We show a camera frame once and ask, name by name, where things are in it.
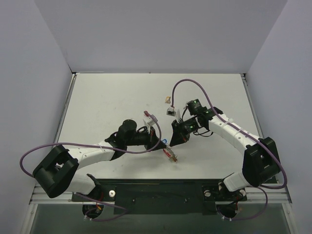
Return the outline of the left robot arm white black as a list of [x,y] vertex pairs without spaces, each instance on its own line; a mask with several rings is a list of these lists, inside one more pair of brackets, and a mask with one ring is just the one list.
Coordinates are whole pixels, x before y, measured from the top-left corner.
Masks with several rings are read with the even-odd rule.
[[88,200],[99,198],[99,183],[91,175],[79,175],[77,170],[102,161],[120,158],[129,146],[144,146],[145,150],[156,151],[166,144],[156,135],[152,126],[137,130],[137,123],[127,119],[118,131],[94,147],[69,148],[55,146],[34,169],[32,175],[50,198],[64,192],[82,193]]

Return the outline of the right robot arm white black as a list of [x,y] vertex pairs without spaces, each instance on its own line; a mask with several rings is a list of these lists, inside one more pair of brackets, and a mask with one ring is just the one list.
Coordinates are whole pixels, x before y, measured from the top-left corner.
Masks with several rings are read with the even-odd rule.
[[186,110],[191,115],[188,120],[183,120],[174,107],[167,109],[166,114],[175,117],[171,147],[186,143],[191,133],[205,128],[222,137],[243,156],[242,169],[222,179],[218,186],[217,192],[222,199],[231,198],[237,190],[247,186],[258,187],[281,171],[276,144],[271,138],[262,139],[244,131],[221,110],[203,107],[198,99],[187,102]]

